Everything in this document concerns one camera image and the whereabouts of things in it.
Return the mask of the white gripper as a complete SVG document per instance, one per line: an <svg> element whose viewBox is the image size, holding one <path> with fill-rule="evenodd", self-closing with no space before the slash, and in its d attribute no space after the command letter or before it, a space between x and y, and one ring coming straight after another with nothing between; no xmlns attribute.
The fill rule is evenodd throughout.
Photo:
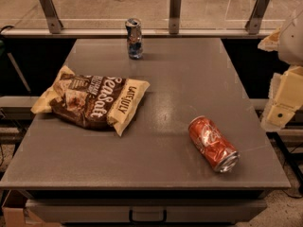
<svg viewBox="0 0 303 227"><path fill-rule="evenodd" d="M285 21L262 39L258 49L277 51L281 61L303 65L303 9L296 9ZM268 93L269 100L261 117L261 126L266 131L279 131L303 106L303 67L291 66L283 74L274 73Z"/></svg>

